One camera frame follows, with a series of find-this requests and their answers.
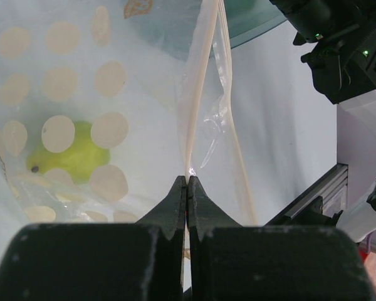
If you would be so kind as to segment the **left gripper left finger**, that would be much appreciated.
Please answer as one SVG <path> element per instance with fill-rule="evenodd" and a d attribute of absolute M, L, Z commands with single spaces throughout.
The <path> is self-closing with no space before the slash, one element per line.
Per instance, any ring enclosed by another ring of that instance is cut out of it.
<path fill-rule="evenodd" d="M 0 264 L 0 300 L 181 300 L 185 178 L 135 223 L 36 223 Z"/>

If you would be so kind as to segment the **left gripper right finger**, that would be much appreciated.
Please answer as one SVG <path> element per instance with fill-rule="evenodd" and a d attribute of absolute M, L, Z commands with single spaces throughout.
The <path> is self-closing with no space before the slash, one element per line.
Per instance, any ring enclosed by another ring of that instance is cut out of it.
<path fill-rule="evenodd" d="M 376 300 L 338 216 L 304 209 L 277 224 L 241 226 L 192 176 L 187 187 L 193 300 Z"/>

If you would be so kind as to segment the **green pear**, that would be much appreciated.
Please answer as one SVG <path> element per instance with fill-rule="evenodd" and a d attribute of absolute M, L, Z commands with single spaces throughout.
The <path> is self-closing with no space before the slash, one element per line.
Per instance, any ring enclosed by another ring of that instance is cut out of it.
<path fill-rule="evenodd" d="M 91 139 L 92 124 L 77 121 L 73 144 L 65 151 L 54 153 L 39 144 L 26 159 L 26 168 L 46 174 L 52 169 L 66 171 L 75 184 L 86 184 L 92 172 L 110 162 L 110 151 L 97 146 Z"/>

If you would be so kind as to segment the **clear dotted zip bag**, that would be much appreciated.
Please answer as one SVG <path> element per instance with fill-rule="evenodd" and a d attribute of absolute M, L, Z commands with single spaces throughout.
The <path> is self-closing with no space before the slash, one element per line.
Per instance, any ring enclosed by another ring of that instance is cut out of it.
<path fill-rule="evenodd" d="M 242 225 L 253 197 L 232 118 L 223 1 L 202 1 L 186 60 L 144 41 L 127 1 L 0 1 L 0 261 L 29 223 L 135 222 L 178 176 Z M 67 150 L 77 121 L 110 151 L 86 184 L 26 168 Z"/>

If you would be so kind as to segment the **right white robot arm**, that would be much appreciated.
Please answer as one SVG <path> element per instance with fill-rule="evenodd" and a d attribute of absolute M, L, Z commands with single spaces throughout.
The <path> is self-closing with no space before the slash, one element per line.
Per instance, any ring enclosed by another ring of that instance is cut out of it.
<path fill-rule="evenodd" d="M 376 137 L 376 1 L 275 1 L 297 33 L 294 45 L 314 44 L 301 61 L 313 86 L 356 116 Z M 328 217 L 312 203 L 297 204 L 278 225 L 333 226 L 359 243 L 376 230 L 376 178 L 353 206 Z"/>

